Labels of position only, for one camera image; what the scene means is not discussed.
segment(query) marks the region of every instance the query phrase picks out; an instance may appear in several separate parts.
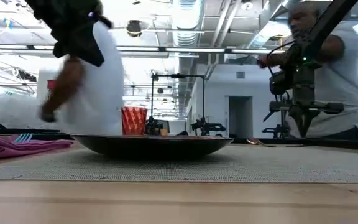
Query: man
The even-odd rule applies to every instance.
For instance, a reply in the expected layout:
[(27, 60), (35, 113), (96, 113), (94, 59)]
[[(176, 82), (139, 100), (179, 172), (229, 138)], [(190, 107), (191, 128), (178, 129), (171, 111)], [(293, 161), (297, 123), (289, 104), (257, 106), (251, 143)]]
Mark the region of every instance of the man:
[(94, 24), (93, 35), (104, 63), (96, 67), (69, 56), (49, 99), (41, 107), (40, 117), (55, 122), (55, 113), (60, 109), (57, 121), (68, 134), (121, 135), (124, 69), (116, 43), (108, 32), (112, 24), (102, 16), (100, 2), (94, 14), (100, 19)]
[[(293, 35), (299, 30), (310, 30), (319, 16), (315, 2), (301, 2), (289, 14), (288, 22)], [(268, 59), (266, 55), (261, 55), (259, 66), (274, 67), (285, 60), (285, 53), (271, 55)], [(315, 71), (316, 101), (341, 102), (345, 108), (337, 115), (320, 113), (312, 121), (306, 137), (358, 140), (358, 35), (352, 26), (339, 24), (324, 41), (317, 61), (323, 67)], [(290, 134), (300, 137), (295, 121), (289, 118), (288, 123)]]

